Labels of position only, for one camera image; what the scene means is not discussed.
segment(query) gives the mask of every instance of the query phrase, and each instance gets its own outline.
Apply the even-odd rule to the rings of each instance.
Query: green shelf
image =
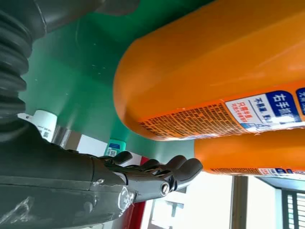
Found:
[[[126,141],[127,150],[167,162],[194,157],[194,141],[155,142],[133,133],[117,116],[112,82],[122,55],[135,39],[185,16],[211,0],[142,0],[128,16],[92,13],[36,41],[20,93],[26,113],[43,109],[58,124],[101,141]]]

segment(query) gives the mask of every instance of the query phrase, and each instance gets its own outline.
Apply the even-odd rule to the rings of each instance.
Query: black mechanical arm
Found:
[[[0,0],[0,228],[81,228],[121,216],[135,202],[188,186],[202,170],[176,156],[121,167],[132,156],[94,157],[42,139],[17,118],[32,43],[88,12],[122,15],[139,0]]]

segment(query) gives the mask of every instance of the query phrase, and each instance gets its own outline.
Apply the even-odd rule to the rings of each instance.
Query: screw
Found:
[[[168,183],[163,183],[161,186],[161,194],[166,196],[169,192],[169,185]]]

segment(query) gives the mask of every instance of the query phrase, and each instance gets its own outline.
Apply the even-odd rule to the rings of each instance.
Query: orange detergent bottle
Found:
[[[197,139],[194,152],[209,173],[305,179],[304,136],[294,129]]]

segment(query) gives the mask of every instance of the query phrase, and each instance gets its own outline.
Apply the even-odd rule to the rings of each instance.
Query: orange bottle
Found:
[[[133,43],[120,119],[154,140],[305,125],[305,1],[216,0]]]
[[[197,139],[194,152],[209,173],[296,178],[305,175],[304,136],[294,129]]]

